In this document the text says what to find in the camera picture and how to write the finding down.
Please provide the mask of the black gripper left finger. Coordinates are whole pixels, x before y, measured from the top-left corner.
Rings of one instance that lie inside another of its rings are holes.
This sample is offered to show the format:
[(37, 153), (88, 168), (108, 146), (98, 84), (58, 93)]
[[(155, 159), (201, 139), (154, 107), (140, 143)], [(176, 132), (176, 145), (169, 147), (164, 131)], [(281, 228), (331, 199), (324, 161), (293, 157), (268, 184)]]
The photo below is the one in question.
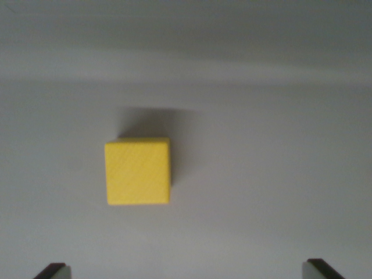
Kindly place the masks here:
[(66, 263), (50, 263), (34, 279), (71, 279), (71, 267)]

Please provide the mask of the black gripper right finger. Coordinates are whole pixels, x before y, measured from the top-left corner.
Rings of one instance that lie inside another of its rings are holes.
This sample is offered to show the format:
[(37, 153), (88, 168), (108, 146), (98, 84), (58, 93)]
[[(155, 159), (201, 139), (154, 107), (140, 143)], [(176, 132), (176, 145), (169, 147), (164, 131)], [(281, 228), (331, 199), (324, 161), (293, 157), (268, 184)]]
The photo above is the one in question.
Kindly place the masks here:
[(308, 259), (302, 263), (303, 279), (345, 279), (323, 259)]

